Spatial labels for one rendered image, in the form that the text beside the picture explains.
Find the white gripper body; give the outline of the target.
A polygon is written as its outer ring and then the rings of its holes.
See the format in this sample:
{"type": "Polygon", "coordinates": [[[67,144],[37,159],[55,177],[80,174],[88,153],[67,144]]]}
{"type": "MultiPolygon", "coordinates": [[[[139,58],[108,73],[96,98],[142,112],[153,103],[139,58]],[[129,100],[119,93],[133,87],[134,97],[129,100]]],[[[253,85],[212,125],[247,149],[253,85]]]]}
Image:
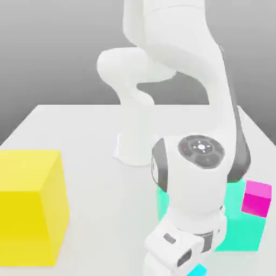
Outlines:
{"type": "Polygon", "coordinates": [[[177,274],[166,266],[161,264],[150,253],[147,253],[143,263],[143,276],[187,276],[186,274],[177,274]]]}

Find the small cyan cube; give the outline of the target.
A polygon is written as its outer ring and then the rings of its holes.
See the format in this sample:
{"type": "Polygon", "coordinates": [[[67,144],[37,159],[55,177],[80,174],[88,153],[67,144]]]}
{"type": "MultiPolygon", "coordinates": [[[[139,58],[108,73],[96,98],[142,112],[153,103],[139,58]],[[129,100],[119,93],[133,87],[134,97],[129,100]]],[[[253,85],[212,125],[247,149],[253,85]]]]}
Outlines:
{"type": "Polygon", "coordinates": [[[207,269],[202,264],[198,264],[187,276],[206,276],[206,273],[207,269]]]}

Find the small magenta cube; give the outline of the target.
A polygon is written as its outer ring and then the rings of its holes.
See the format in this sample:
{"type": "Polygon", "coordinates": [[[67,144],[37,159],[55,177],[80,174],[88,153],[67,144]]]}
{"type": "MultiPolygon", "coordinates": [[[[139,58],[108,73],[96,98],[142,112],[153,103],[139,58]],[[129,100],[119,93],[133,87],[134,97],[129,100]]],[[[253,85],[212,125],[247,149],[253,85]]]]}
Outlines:
{"type": "Polygon", "coordinates": [[[271,199],[271,185],[256,181],[246,181],[241,211],[261,218],[266,218],[271,199]]]}

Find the large turquoise box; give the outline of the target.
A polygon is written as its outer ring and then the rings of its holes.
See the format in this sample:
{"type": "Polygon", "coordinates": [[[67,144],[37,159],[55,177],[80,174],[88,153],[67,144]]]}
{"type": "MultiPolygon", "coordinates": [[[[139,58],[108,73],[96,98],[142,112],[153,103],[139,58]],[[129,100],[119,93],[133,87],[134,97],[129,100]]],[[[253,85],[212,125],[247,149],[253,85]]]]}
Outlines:
{"type": "Polygon", "coordinates": [[[217,252],[255,252],[263,235],[266,218],[241,211],[246,181],[229,183],[224,205],[227,217],[227,233],[217,252]]]}

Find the large yellow box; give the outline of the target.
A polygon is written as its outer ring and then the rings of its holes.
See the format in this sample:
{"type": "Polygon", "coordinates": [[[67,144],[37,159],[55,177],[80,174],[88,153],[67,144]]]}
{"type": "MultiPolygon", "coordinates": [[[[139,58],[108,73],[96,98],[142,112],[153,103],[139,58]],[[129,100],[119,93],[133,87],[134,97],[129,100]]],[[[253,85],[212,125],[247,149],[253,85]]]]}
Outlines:
{"type": "Polygon", "coordinates": [[[0,150],[0,266],[54,266],[69,219],[61,152],[0,150]]]}

